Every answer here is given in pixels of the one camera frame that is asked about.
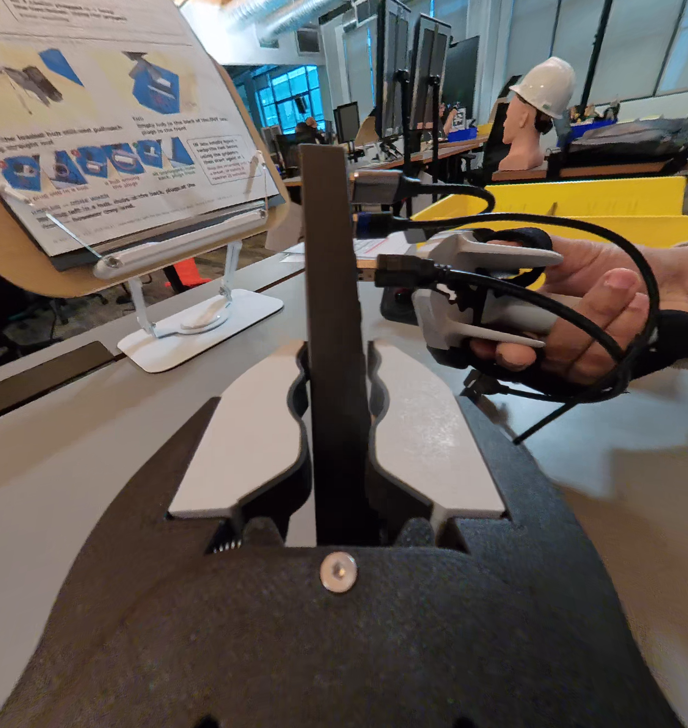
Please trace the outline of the person's right hand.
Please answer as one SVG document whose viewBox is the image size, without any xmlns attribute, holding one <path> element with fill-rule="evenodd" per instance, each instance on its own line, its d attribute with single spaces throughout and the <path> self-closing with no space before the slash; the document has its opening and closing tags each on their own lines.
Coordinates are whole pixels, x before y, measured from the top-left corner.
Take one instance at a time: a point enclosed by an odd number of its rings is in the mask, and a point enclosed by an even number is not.
<svg viewBox="0 0 688 728">
<path fill-rule="evenodd" d="M 552 237 L 560 265 L 548 267 L 541 290 L 578 298 L 576 311 L 625 349 L 641 332 L 649 297 L 630 257 L 611 243 Z M 666 249 L 638 249 L 657 280 L 662 309 L 688 313 L 688 243 Z M 541 369 L 574 384 L 593 384 L 613 368 L 613 360 L 585 332 L 558 320 L 541 350 Z"/>
</svg>

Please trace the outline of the illustrated instruction sheet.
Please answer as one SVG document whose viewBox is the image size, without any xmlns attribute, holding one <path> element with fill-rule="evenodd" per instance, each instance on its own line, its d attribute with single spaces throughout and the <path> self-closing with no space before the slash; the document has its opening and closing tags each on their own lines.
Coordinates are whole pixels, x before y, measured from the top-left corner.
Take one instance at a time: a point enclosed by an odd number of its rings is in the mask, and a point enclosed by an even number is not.
<svg viewBox="0 0 688 728">
<path fill-rule="evenodd" d="M 0 1 L 0 196 L 49 257 L 277 205 L 174 2 Z"/>
</svg>

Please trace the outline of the wooden document stand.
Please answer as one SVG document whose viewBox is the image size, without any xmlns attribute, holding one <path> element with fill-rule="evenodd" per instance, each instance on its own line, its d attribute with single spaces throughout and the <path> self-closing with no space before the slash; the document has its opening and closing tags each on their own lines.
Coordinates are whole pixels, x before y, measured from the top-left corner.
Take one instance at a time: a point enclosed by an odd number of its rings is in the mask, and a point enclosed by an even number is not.
<svg viewBox="0 0 688 728">
<path fill-rule="evenodd" d="M 65 256 L 49 257 L 0 196 L 0 275 L 49 298 L 87 296 L 128 283 L 139 330 L 122 339 L 119 348 L 148 373 L 173 369 L 283 306 L 276 298 L 232 288 L 241 241 L 281 223 L 290 200 L 230 77 L 216 66 L 253 133 L 263 167 L 276 183 L 277 205 L 265 199 L 263 206 L 162 229 L 150 239 L 117 242 L 104 250 L 83 244 Z M 173 266 L 185 259 L 194 259 L 201 275 L 212 281 L 183 288 Z"/>
</svg>

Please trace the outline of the mannequin head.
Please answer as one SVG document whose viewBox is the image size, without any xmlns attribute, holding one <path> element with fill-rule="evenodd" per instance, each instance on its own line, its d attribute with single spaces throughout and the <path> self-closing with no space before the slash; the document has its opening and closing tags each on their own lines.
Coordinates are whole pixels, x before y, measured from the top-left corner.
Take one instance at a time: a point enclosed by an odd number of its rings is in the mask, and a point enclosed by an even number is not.
<svg viewBox="0 0 688 728">
<path fill-rule="evenodd" d="M 550 131 L 553 119 L 521 96 L 511 99 L 503 124 L 503 143 L 509 146 L 508 154 L 498 166 L 499 172 L 527 171 L 539 168 L 545 159 L 540 148 L 540 138 Z"/>
</svg>

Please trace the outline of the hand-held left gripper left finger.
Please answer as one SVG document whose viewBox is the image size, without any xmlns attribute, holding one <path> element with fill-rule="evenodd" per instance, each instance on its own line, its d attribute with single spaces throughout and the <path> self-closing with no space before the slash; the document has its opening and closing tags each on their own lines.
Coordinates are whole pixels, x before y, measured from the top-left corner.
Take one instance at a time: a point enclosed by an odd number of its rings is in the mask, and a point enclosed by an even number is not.
<svg viewBox="0 0 688 728">
<path fill-rule="evenodd" d="M 229 518 L 240 529 L 265 517 L 288 532 L 311 493 L 305 354 L 303 340 L 290 341 L 223 391 L 170 516 Z"/>
</svg>

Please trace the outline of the white hard hat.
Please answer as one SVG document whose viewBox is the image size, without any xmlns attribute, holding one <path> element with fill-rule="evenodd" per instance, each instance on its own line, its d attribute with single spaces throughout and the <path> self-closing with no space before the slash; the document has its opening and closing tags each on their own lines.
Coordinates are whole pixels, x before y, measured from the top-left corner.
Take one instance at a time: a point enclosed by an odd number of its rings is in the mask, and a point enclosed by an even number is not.
<svg viewBox="0 0 688 728">
<path fill-rule="evenodd" d="M 564 59 L 550 57 L 532 68 L 509 90 L 539 113 L 561 119 L 576 89 L 576 72 Z"/>
</svg>

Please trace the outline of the printed paper sheet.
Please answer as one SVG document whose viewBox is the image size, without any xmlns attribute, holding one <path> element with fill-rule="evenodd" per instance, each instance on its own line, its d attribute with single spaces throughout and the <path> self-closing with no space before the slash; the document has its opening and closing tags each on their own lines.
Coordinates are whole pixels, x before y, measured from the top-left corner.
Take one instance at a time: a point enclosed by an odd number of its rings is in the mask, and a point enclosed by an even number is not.
<svg viewBox="0 0 688 728">
<path fill-rule="evenodd" d="M 357 239 L 352 241 L 352 249 L 357 260 L 376 260 L 379 255 L 408 254 L 410 249 L 417 249 L 417 242 L 409 242 L 404 232 L 395 232 L 385 238 Z M 282 261 L 287 263 L 305 262 L 305 241 L 296 243 L 281 251 Z"/>
</svg>

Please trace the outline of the black computer monitor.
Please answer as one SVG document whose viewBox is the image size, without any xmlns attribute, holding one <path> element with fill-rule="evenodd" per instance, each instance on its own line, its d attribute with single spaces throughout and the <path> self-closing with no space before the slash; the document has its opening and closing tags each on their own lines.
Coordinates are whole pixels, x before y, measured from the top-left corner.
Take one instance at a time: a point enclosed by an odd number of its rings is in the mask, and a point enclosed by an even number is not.
<svg viewBox="0 0 688 728">
<path fill-rule="evenodd" d="M 408 71 L 411 10 L 402 2 L 381 1 L 376 23 L 375 132 L 382 141 L 402 134 L 402 86 Z"/>
<path fill-rule="evenodd" d="M 448 23 L 424 14 L 417 17 L 411 58 L 410 129 L 413 132 L 426 128 L 437 130 L 450 39 Z"/>
<path fill-rule="evenodd" d="M 479 51 L 479 36 L 452 42 L 446 54 L 441 99 L 449 106 L 464 108 L 468 118 L 474 114 L 474 96 Z"/>
</svg>

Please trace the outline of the orange plastic stool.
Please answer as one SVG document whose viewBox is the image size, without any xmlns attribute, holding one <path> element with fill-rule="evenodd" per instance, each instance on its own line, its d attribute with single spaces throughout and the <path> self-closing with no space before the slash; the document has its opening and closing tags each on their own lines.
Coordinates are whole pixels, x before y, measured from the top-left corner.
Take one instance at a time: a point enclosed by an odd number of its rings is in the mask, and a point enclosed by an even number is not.
<svg viewBox="0 0 688 728">
<path fill-rule="evenodd" d="M 204 278 L 201 275 L 194 259 L 181 260 L 173 266 L 173 269 L 179 284 L 185 289 L 203 286 L 212 281 L 211 278 Z"/>
</svg>

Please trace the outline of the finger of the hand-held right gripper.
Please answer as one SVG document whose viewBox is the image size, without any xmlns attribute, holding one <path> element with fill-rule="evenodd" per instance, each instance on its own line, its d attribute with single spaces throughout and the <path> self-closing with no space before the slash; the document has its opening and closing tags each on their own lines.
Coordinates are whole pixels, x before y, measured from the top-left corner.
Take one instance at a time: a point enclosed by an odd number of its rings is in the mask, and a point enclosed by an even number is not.
<svg viewBox="0 0 688 728">
<path fill-rule="evenodd" d="M 477 243 L 473 229 L 439 232 L 426 242 L 410 245 L 402 256 L 402 266 L 414 268 L 420 260 L 431 260 L 450 268 L 477 268 Z"/>
<path fill-rule="evenodd" d="M 452 314 L 460 314 L 458 306 L 451 305 L 449 298 L 437 290 L 417 289 L 412 294 L 415 319 L 430 349 L 459 347 L 472 338 L 470 325 Z"/>
</svg>

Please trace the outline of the black bag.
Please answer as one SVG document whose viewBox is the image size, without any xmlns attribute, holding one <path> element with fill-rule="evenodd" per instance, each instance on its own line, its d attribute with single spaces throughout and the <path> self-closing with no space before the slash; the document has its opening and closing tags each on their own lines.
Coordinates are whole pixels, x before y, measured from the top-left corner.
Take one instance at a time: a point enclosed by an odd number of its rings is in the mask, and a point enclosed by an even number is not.
<svg viewBox="0 0 688 728">
<path fill-rule="evenodd" d="M 557 180 L 566 169 L 652 162 L 660 164 L 660 173 L 685 168 L 688 115 L 570 125 L 558 137 L 558 151 L 547 159 L 547 180 Z"/>
</svg>

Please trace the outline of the yellow plastic bin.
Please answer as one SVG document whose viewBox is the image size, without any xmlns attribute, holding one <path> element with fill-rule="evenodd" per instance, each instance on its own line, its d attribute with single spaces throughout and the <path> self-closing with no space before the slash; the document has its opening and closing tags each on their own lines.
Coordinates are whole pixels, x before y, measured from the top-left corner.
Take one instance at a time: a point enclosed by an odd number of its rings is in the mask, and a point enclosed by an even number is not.
<svg viewBox="0 0 688 728">
<path fill-rule="evenodd" d="M 492 184 L 486 190 L 495 198 L 494 213 L 585 221 L 617 233 L 633 245 L 661 250 L 688 242 L 685 187 L 685 177 L 677 176 Z M 476 215 L 484 206 L 478 198 L 450 195 L 415 213 L 413 219 L 422 222 Z M 552 241 L 561 237 L 606 245 L 594 233 L 553 222 L 486 221 L 470 227 L 494 232 L 533 228 L 544 231 Z"/>
</svg>

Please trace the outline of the black usb hub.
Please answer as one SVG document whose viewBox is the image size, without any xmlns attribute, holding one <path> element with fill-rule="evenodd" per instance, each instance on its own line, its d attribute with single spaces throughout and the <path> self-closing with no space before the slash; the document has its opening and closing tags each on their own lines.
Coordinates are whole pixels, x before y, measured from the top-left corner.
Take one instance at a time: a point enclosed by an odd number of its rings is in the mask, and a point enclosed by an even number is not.
<svg viewBox="0 0 688 728">
<path fill-rule="evenodd" d="M 346 159 L 339 147 L 305 144 L 300 161 L 316 541 L 373 547 L 380 522 L 366 492 L 372 420 Z"/>
</svg>

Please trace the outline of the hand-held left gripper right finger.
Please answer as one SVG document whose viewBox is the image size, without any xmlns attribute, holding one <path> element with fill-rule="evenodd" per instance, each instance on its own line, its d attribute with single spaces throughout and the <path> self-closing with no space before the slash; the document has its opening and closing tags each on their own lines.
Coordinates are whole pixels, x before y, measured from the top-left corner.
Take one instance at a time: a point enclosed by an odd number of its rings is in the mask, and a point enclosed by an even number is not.
<svg viewBox="0 0 688 728">
<path fill-rule="evenodd" d="M 436 537 L 452 518 L 502 518 L 506 505 L 448 385 L 384 340 L 367 344 L 367 373 L 367 496 L 386 539 L 415 518 Z"/>
</svg>

